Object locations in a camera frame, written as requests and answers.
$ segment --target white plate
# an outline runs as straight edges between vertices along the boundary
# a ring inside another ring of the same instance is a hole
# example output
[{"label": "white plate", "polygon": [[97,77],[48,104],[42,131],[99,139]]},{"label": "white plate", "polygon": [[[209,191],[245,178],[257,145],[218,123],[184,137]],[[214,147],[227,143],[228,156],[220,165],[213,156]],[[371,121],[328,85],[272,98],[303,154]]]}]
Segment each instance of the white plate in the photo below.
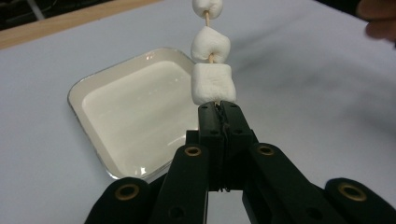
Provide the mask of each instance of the white plate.
[{"label": "white plate", "polygon": [[198,126],[193,62],[155,49],[82,79],[68,101],[107,171],[147,179],[169,166]]}]

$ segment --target white object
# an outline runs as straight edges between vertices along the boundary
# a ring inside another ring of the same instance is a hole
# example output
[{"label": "white object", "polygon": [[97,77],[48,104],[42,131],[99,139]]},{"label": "white object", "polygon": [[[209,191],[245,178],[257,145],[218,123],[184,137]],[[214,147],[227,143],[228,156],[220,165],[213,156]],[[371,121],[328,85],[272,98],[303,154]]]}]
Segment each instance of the white object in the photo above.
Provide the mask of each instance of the white object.
[{"label": "white object", "polygon": [[196,105],[207,102],[235,102],[231,67],[225,63],[198,63],[191,78],[191,96]]},{"label": "white object", "polygon": [[209,63],[209,55],[213,54],[214,63],[224,63],[230,53],[230,39],[205,26],[192,40],[191,57],[197,63]]},{"label": "white object", "polygon": [[194,12],[205,18],[205,12],[209,12],[209,19],[217,18],[222,11],[222,0],[192,0]]},{"label": "white object", "polygon": [[156,49],[82,79],[68,100],[110,175],[150,178],[197,129],[193,62]]}]

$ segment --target wooden strip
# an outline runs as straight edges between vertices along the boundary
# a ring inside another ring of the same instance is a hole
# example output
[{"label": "wooden strip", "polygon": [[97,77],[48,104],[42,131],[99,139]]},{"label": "wooden strip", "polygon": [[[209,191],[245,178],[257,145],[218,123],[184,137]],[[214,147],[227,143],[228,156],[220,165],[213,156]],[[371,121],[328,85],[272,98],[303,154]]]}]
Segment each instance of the wooden strip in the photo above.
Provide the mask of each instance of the wooden strip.
[{"label": "wooden strip", "polygon": [[161,0],[114,0],[93,7],[66,13],[60,16],[35,21],[0,32],[0,49],[5,49],[40,37],[58,33],[81,24],[100,20],[133,8]]}]

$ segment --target dark floor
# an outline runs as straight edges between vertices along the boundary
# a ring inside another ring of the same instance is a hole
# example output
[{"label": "dark floor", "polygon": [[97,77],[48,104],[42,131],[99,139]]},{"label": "dark floor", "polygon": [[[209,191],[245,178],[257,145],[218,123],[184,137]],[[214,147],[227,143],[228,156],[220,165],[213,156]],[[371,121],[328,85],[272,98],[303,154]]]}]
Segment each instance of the dark floor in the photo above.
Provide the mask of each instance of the dark floor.
[{"label": "dark floor", "polygon": [[[45,18],[112,0],[35,0]],[[0,0],[0,30],[36,21],[26,0]]]}]

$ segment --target white dish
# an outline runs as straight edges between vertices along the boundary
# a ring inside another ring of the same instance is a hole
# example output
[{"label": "white dish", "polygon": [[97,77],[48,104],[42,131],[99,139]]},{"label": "white dish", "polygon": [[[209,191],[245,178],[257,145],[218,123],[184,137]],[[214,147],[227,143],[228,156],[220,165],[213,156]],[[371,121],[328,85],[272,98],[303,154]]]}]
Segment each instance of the white dish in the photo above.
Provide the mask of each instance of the white dish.
[{"label": "white dish", "polygon": [[111,176],[158,174],[197,129],[192,68],[180,51],[155,49],[72,87],[68,102]]}]

